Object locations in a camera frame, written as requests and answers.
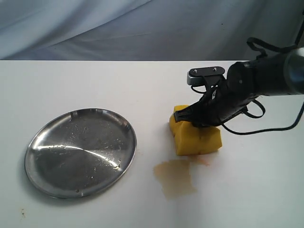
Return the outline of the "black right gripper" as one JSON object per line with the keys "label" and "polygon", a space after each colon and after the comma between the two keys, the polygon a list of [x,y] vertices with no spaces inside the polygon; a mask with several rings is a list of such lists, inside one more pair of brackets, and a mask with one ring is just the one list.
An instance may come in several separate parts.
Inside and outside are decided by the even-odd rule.
{"label": "black right gripper", "polygon": [[196,103],[174,112],[175,122],[186,121],[194,125],[220,126],[243,113],[245,107],[257,98],[256,84],[252,79],[221,79],[212,85],[192,85],[205,87]]}

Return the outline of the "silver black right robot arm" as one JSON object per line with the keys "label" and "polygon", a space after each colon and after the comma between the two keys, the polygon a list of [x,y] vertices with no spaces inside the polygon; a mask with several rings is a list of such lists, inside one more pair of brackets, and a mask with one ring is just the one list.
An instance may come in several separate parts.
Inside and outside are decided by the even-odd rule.
{"label": "silver black right robot arm", "polygon": [[176,111],[176,122],[220,126],[241,114],[261,95],[302,95],[304,93],[304,49],[293,49],[273,57],[236,62],[222,67],[193,68],[188,72],[190,86],[206,91],[196,103]]}

